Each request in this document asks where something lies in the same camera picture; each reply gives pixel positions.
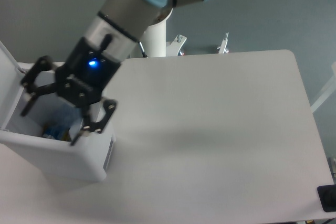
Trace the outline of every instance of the metal bracket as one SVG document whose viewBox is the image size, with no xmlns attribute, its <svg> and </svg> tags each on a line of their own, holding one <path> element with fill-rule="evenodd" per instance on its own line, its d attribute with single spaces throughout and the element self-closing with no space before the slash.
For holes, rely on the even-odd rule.
<svg viewBox="0 0 336 224">
<path fill-rule="evenodd" d="M 312 113 L 314 113 L 327 100 L 327 98 L 336 91 L 336 62 L 331 65 L 331 68 L 333 71 L 333 76 L 313 99 L 313 104 L 311 106 Z"/>
<path fill-rule="evenodd" d="M 186 41 L 187 37 L 177 35 L 173 42 L 167 42 L 166 56 L 178 56 Z"/>
</svg>

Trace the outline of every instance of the white table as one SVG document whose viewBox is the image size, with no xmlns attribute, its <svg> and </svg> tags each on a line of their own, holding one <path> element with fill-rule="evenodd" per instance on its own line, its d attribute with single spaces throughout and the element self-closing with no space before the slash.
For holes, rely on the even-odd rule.
<svg viewBox="0 0 336 224">
<path fill-rule="evenodd" d="M 0 146 L 0 223 L 257 224 L 336 217 L 293 54 L 127 60 L 108 87 L 103 183 L 42 174 Z"/>
</svg>

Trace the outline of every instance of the object inside bin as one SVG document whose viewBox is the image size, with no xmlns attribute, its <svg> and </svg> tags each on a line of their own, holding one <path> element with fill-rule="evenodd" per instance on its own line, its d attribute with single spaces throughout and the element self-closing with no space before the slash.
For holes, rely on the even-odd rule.
<svg viewBox="0 0 336 224">
<path fill-rule="evenodd" d="M 45 124 L 42 137 L 71 142 L 75 137 L 71 134 L 73 132 L 71 128 L 78 128 L 78 122 L 81 122 L 79 109 L 63 104 L 54 112 L 51 120 Z"/>
</svg>

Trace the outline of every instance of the white bin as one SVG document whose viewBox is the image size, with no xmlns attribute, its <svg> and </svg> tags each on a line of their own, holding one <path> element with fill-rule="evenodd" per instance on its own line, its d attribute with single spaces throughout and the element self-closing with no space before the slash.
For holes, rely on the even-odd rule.
<svg viewBox="0 0 336 224">
<path fill-rule="evenodd" d="M 45 173 L 93 182 L 104 180 L 116 139 L 112 120 L 102 134 L 81 137 L 75 146 L 40 137 L 44 124 L 64 102 L 55 94 L 42 96 L 29 114 L 21 117 L 26 104 L 24 89 L 19 84 L 23 74 L 19 71 L 20 65 L 1 42 L 0 59 L 0 143 Z M 53 81 L 52 72 L 42 72 L 36 79 L 38 86 Z M 104 115 L 101 104 L 91 108 L 94 120 Z"/>
</svg>

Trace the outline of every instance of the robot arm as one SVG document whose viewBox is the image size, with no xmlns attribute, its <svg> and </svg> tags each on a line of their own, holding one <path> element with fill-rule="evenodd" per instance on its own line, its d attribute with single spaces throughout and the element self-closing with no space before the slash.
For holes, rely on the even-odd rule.
<svg viewBox="0 0 336 224">
<path fill-rule="evenodd" d="M 203 0 L 171 0 L 170 3 L 173 7 L 197 1 Z M 31 96 L 22 116 L 39 96 L 56 93 L 81 109 L 82 129 L 72 145 L 84 133 L 102 133 L 117 106 L 115 100 L 102 98 L 104 88 L 160 10 L 167 6 L 168 0 L 106 0 L 64 65 L 57 68 L 49 57 L 41 57 L 21 80 Z M 55 83 L 37 87 L 34 84 L 37 76 L 50 70 L 55 72 Z M 97 102 L 103 103 L 106 114 L 100 122 L 92 122 L 90 106 Z"/>
</svg>

